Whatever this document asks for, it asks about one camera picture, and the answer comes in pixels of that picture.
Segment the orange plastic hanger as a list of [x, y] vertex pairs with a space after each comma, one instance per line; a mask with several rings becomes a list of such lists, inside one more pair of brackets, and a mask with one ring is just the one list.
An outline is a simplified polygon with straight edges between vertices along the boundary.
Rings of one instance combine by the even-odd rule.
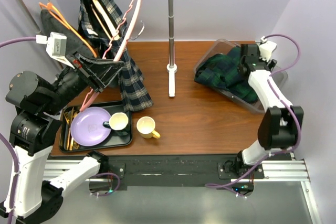
[[97, 53], [95, 50], [92, 48], [92, 46], [84, 39], [82, 38], [81, 35], [67, 22], [67, 20], [63, 17], [61, 12], [53, 5], [52, 2], [48, 2], [47, 4], [43, 4], [42, 2], [39, 2], [39, 6], [41, 9], [47, 9], [48, 12], [56, 19], [58, 20], [64, 27], [66, 27], [68, 30], [71, 30], [77, 38], [79, 38], [85, 45], [86, 47], [92, 52], [93, 57], [97, 58]]

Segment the dark green mug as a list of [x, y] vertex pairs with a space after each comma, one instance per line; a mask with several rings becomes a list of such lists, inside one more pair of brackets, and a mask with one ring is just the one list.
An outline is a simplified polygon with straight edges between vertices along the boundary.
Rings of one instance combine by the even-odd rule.
[[109, 121], [102, 124], [105, 128], [112, 129], [119, 136], [126, 136], [130, 132], [130, 123], [128, 116], [123, 112], [115, 113]]

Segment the black dotted skirt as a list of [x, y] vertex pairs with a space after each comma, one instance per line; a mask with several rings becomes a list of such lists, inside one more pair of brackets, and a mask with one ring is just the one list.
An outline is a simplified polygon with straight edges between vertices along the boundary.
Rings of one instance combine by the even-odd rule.
[[56, 20], [46, 9], [40, 12], [40, 18], [45, 35], [50, 36], [51, 32], [62, 33], [67, 37], [66, 55], [80, 53], [83, 56], [94, 58], [92, 52], [86, 45], [71, 31]]

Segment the black serving tray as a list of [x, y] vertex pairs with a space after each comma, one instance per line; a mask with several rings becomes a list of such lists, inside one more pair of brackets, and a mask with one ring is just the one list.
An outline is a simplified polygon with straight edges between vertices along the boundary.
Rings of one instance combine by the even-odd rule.
[[[132, 142], [132, 113], [126, 112], [126, 115], [129, 118], [130, 123], [130, 132], [126, 136], [119, 136], [115, 132], [112, 132], [112, 130], [109, 132], [109, 135], [107, 135], [101, 143], [97, 143], [95, 145], [85, 146], [81, 143], [78, 143], [78, 141], [75, 139], [75, 141], [80, 145], [78, 151], [73, 152], [66, 152], [66, 153], [75, 153], [80, 151], [90, 151], [90, 150], [98, 150], [102, 148], [113, 148], [113, 147], [120, 147], [120, 146], [126, 146], [129, 145]], [[61, 135], [61, 128], [60, 128], [60, 134], [58, 137], [58, 140], [60, 142], [60, 135]]]

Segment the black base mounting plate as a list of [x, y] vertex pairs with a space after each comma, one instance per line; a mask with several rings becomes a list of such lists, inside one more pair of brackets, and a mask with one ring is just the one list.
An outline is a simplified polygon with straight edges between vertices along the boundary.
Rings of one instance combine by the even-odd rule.
[[130, 186], [203, 187], [226, 184], [245, 174], [249, 165], [234, 172], [235, 154], [119, 155], [108, 156], [102, 172], [121, 179], [121, 190]]

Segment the green plaid skirt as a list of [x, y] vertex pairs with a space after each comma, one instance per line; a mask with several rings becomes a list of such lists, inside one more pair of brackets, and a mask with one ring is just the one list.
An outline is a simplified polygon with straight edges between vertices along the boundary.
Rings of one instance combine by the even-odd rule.
[[215, 54], [196, 68], [194, 81], [210, 88], [228, 91], [247, 103], [258, 100], [256, 92], [239, 74], [240, 47], [226, 54]]

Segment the gold cutlery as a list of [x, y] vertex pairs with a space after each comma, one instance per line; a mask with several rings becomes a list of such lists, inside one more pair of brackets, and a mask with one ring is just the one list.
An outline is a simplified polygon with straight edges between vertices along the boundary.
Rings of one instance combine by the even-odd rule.
[[63, 110], [59, 148], [64, 153], [79, 150], [80, 145], [74, 140], [70, 132], [72, 121], [78, 113], [78, 106], [70, 106]]

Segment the navy beige plaid skirt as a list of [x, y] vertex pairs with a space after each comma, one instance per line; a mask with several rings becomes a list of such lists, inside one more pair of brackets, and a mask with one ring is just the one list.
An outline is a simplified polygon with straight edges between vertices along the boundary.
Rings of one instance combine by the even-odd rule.
[[[98, 0], [115, 28], [119, 27], [120, 39], [112, 42], [112, 48], [106, 58], [112, 59], [121, 46], [127, 28], [122, 23], [123, 12], [114, 0]], [[98, 12], [92, 0], [80, 0], [78, 33], [87, 40], [93, 48], [98, 49], [99, 57], [108, 49], [110, 39], [104, 32], [102, 25], [107, 27], [103, 17]], [[154, 105], [146, 87], [143, 84], [144, 76], [138, 65], [130, 57], [127, 49], [124, 50], [121, 61], [124, 66], [118, 73], [118, 85], [125, 111], [141, 111]]]

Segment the pink plastic hanger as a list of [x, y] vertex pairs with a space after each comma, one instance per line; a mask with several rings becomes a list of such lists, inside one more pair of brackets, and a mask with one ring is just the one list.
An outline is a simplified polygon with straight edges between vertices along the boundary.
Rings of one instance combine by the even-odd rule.
[[[132, 0], [130, 2], [128, 10], [122, 16], [121, 23], [115, 29], [115, 33], [112, 33], [112, 37], [111, 37], [111, 39], [109, 41], [109, 47], [104, 52], [104, 54], [102, 55], [102, 58], [101, 58], [103, 60], [103, 63], [107, 62], [106, 61], [106, 54], [112, 49], [112, 42], [115, 40], [116, 35], [119, 34], [120, 27], [127, 21], [127, 14], [133, 8], [133, 2], [134, 1], [135, 0]], [[138, 18], [140, 8], [141, 8], [141, 2], [142, 2], [142, 0], [136, 0], [136, 6], [134, 8], [134, 13], [133, 13], [132, 19], [129, 22], [128, 29], [127, 29], [127, 31], [125, 33], [125, 36], [124, 36], [124, 38], [122, 40], [122, 43], [121, 43], [121, 45], [120, 45], [120, 47], [118, 49], [118, 52], [117, 52], [117, 54], [113, 58], [113, 62], [117, 62], [117, 61], [120, 60], [120, 58], [121, 58], [121, 56], [122, 56], [122, 54], [124, 52], [124, 49], [125, 49], [128, 41], [131, 39], [131, 35], [132, 35], [132, 32], [133, 32], [136, 20]], [[90, 107], [93, 104], [93, 102], [95, 101], [95, 99], [97, 98], [97, 96], [99, 95], [99, 93], [100, 93], [100, 91], [94, 92], [93, 89], [91, 89], [90, 92], [87, 93], [87, 95], [86, 95], [86, 97], [85, 97], [85, 99], [84, 99], [84, 101], [82, 103], [82, 106], [79, 109], [79, 111], [83, 112], [85, 109], [87, 109], [88, 107]]]

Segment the yellow mug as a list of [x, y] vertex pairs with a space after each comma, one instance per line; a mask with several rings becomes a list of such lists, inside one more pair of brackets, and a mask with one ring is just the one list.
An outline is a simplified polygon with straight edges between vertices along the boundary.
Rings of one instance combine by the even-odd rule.
[[153, 118], [149, 116], [143, 116], [137, 121], [136, 124], [136, 129], [143, 138], [159, 139], [161, 137], [161, 135], [156, 131], [156, 123]]

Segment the clear plastic bin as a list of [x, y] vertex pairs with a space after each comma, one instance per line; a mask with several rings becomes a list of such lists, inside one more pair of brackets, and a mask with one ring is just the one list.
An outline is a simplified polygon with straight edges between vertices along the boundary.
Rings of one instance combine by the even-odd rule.
[[[214, 42], [214, 44], [210, 47], [210, 49], [205, 53], [205, 55], [198, 61], [198, 63], [195, 65], [194, 67], [194, 73], [196, 73], [196, 68], [204, 63], [208, 58], [210, 58], [211, 56], [215, 55], [215, 54], [226, 54], [228, 53], [232, 48], [234, 47], [240, 47], [239, 44], [237, 43], [233, 43], [233, 42], [229, 42], [227, 40], [224, 39], [219, 39], [217, 41]], [[224, 97], [226, 97], [227, 99], [231, 100], [232, 102], [242, 106], [244, 109], [252, 112], [252, 113], [264, 113], [264, 108], [262, 103], [257, 100], [257, 102], [255, 103], [247, 103], [244, 100], [240, 99], [239, 97], [231, 94], [228, 91], [224, 91], [224, 90], [220, 90], [220, 89], [216, 89], [216, 88], [211, 88], [213, 90], [215, 90], [217, 93], [220, 93], [221, 95], [223, 95]]]

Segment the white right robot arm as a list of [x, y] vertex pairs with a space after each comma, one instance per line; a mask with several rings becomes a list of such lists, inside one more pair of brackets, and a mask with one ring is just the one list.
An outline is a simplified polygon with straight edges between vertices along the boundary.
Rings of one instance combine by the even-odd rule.
[[303, 108], [292, 105], [272, 77], [277, 61], [271, 55], [276, 47], [271, 41], [240, 46], [238, 72], [256, 92], [265, 114], [258, 128], [257, 140], [223, 164], [223, 171], [229, 175], [246, 178], [261, 160], [291, 151], [299, 142]]

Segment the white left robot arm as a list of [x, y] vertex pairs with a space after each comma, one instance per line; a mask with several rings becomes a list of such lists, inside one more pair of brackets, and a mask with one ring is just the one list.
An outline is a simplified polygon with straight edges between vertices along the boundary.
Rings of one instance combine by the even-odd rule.
[[5, 140], [13, 166], [10, 188], [1, 203], [1, 216], [8, 222], [42, 223], [60, 209], [67, 193], [86, 179], [108, 174], [108, 158], [91, 151], [75, 167], [44, 180], [47, 159], [61, 121], [60, 111], [85, 88], [103, 91], [121, 71], [120, 60], [66, 55], [68, 64], [53, 83], [32, 71], [18, 73], [9, 84], [6, 101], [15, 106], [16, 116]]

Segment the purple plate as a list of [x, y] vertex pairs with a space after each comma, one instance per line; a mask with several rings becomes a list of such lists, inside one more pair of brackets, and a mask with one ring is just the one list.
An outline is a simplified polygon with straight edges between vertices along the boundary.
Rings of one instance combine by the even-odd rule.
[[87, 108], [73, 119], [71, 136], [81, 146], [95, 146], [102, 143], [111, 133], [103, 126], [110, 119], [110, 113], [100, 107]]

